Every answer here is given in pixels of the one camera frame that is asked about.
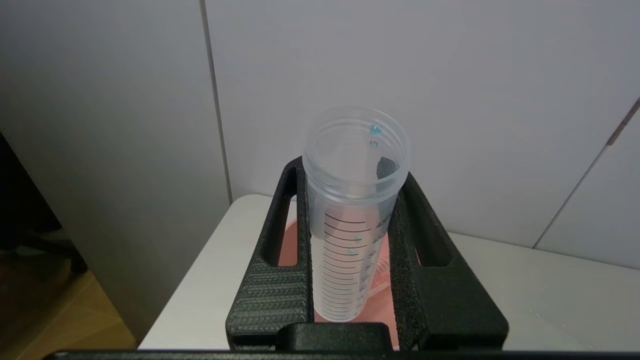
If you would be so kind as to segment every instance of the wooden floor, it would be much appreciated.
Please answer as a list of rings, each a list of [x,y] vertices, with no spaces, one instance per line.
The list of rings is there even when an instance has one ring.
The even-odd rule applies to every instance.
[[[136,341],[91,272],[73,275],[48,254],[0,258],[0,360],[100,348]]]

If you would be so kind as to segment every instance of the black holder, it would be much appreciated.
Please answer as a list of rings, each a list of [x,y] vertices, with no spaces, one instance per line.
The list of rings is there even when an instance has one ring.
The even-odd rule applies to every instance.
[[[293,195],[297,195],[298,207],[298,263],[278,267]],[[506,319],[410,173],[399,192],[388,238],[400,350],[502,348],[509,331]],[[262,351],[372,347],[391,351],[384,324],[314,323],[311,284],[306,179],[302,160],[297,158],[282,172],[229,311],[229,346],[232,350]]]

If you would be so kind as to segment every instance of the white table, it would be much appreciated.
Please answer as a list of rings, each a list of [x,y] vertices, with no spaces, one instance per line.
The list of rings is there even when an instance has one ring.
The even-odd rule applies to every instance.
[[[140,349],[228,349],[225,319],[270,203],[231,205]],[[509,322],[505,349],[640,351],[639,271],[450,235]]]

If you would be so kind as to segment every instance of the water droplet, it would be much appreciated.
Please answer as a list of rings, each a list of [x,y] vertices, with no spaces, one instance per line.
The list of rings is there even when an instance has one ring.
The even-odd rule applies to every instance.
[[[377,126],[375,124],[371,124],[369,132],[375,137],[380,137],[382,135],[382,129],[380,128],[380,126]]]

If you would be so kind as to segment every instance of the printed number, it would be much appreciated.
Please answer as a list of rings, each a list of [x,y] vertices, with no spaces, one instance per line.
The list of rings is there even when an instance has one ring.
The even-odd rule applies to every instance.
[[[387,221],[389,221],[389,219],[391,218],[391,213],[388,213],[384,219],[382,219],[379,223],[378,226],[376,226],[376,228],[381,227],[382,225],[386,224]]]

